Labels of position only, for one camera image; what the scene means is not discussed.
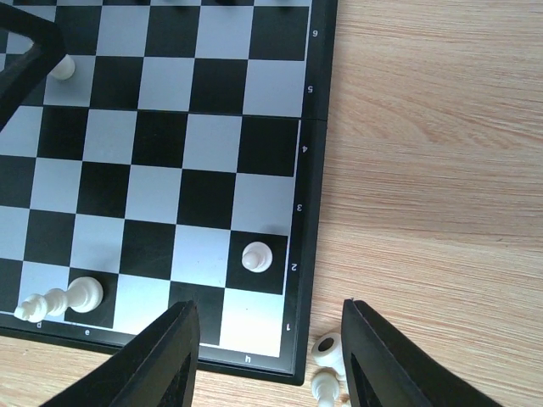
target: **chessboard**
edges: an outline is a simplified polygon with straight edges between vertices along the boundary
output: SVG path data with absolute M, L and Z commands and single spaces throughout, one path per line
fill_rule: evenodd
M 0 1 L 76 62 L 0 134 L 0 333 L 114 353 L 194 299 L 199 368 L 301 384 L 337 2 Z M 30 46 L 0 31 L 0 70 Z M 94 311 L 14 317 L 80 276 Z

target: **white square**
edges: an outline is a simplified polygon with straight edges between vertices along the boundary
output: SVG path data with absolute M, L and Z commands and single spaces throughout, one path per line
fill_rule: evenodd
M 123 219 L 76 215 L 70 267 L 118 273 Z
M 91 104 L 92 78 L 96 57 L 72 55 L 76 71 L 66 81 L 59 81 L 48 75 L 45 83 L 43 104 L 53 106 L 82 106 Z
M 130 164 L 137 112 L 93 110 L 88 112 L 83 160 Z
M 225 289 L 220 347 L 279 357 L 283 307 L 281 295 Z
M 230 231 L 178 225 L 171 280 L 211 287 L 226 286 L 229 247 Z
M 312 0 L 255 0 L 255 6 L 310 7 Z
M 294 188 L 293 177 L 238 174 L 232 230 L 289 236 Z
M 114 331 L 137 335 L 168 309 L 170 282 L 119 275 Z
M 53 288 L 68 289 L 70 268 L 61 265 L 44 265 L 25 261 L 20 277 L 19 304 L 32 294 L 44 295 Z M 64 314 L 47 315 L 46 321 L 64 321 Z
M 31 209 L 74 214 L 80 178 L 81 161 L 36 159 Z
M 244 114 L 301 117 L 304 90 L 305 61 L 251 59 L 247 65 Z
M 54 21 L 57 8 L 54 6 L 17 6 L 19 10 L 33 14 L 45 20 Z M 32 40 L 26 36 L 21 36 L 14 32 L 8 33 L 8 43 L 6 53 L 25 53 L 32 47 Z
M 192 58 L 146 57 L 137 108 L 187 112 L 193 72 Z
M 196 58 L 249 59 L 252 27 L 252 6 L 202 6 Z
M 0 132 L 0 154 L 36 157 L 43 108 L 19 106 Z
M 22 260 L 25 257 L 29 214 L 28 209 L 0 206 L 0 258 Z
M 236 172 L 241 122 L 238 116 L 190 114 L 183 168 Z
M 97 55 L 142 57 L 145 54 L 149 6 L 104 6 Z
M 176 224 L 181 173 L 178 168 L 133 165 L 130 168 L 125 217 Z

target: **black plastic arm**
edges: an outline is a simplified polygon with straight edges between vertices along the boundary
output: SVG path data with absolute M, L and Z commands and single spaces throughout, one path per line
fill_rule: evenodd
M 199 340 L 194 302 L 176 303 L 99 368 L 43 406 L 188 407 Z
M 59 27 L 48 20 L 0 3 L 0 29 L 30 38 L 34 44 L 0 72 L 0 131 L 26 96 L 66 55 Z
M 341 331 L 354 407 L 499 406 L 362 301 L 344 301 Z

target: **wooden table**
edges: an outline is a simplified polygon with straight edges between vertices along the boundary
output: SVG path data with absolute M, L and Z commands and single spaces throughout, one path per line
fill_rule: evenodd
M 312 343 L 366 300 L 507 405 L 543 399 L 543 2 L 340 0 Z M 0 404 L 107 356 L 0 338 Z M 195 406 L 314 406 L 198 373 Z

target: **black square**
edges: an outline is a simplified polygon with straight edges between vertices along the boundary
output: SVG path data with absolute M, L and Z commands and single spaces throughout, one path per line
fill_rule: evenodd
M 238 172 L 293 176 L 298 126 L 297 119 L 244 117 L 239 142 Z
M 83 159 L 87 119 L 87 108 L 44 107 L 38 157 Z
M 6 53 L 6 47 L 8 46 L 8 32 L 0 29 L 0 53 Z
M 170 280 L 176 226 L 125 220 L 120 273 Z
M 4 69 L 6 69 L 10 64 L 15 62 L 18 58 L 20 58 L 21 55 L 15 55 L 12 53 L 8 53 L 6 55 L 6 62 L 4 65 Z M 43 106 L 43 96 L 45 95 L 45 82 L 47 78 L 43 78 L 40 83 L 38 83 L 34 88 L 30 91 L 28 95 L 26 95 L 25 100 L 21 105 L 23 106 Z
M 148 6 L 151 0 L 104 0 L 104 6 Z
M 308 7 L 255 7 L 249 59 L 303 61 Z
M 185 113 L 138 112 L 132 163 L 181 168 L 187 117 Z
M 236 175 L 183 170 L 177 223 L 230 229 Z
M 199 7 L 151 6 L 146 57 L 194 58 Z
M 77 213 L 124 218 L 130 165 L 83 162 Z
M 252 242 L 267 244 L 273 254 L 270 268 L 261 273 L 249 271 L 241 263 L 244 249 Z M 232 231 L 228 250 L 227 288 L 283 294 L 286 258 L 286 236 Z
M 70 269 L 68 283 L 70 284 L 79 277 L 92 277 L 98 280 L 104 289 L 104 298 L 96 309 L 84 314 L 68 308 L 64 314 L 64 320 L 90 326 L 113 328 L 115 299 L 117 297 L 117 280 L 119 280 L 119 276 L 117 274 L 103 273 L 101 271 Z
M 96 57 L 91 107 L 136 110 L 143 58 Z
M 200 342 L 209 345 L 218 345 L 221 339 L 224 288 L 200 286 L 185 282 L 171 282 L 169 307 L 177 301 L 188 301 L 191 299 L 196 303 L 198 311 Z
M 0 311 L 14 312 L 19 305 L 20 276 L 23 262 L 0 259 L 2 284 L 0 284 Z
M 0 205 L 30 208 L 36 159 L 0 155 Z
M 96 55 L 100 6 L 59 6 L 55 23 L 64 34 L 66 52 L 70 55 Z
M 25 260 L 48 265 L 70 265 L 74 214 L 31 210 L 26 233 Z
M 241 114 L 244 111 L 245 59 L 196 59 L 190 110 Z
M 202 0 L 203 6 L 253 6 L 255 0 Z
M 57 0 L 14 0 L 14 6 L 56 6 Z

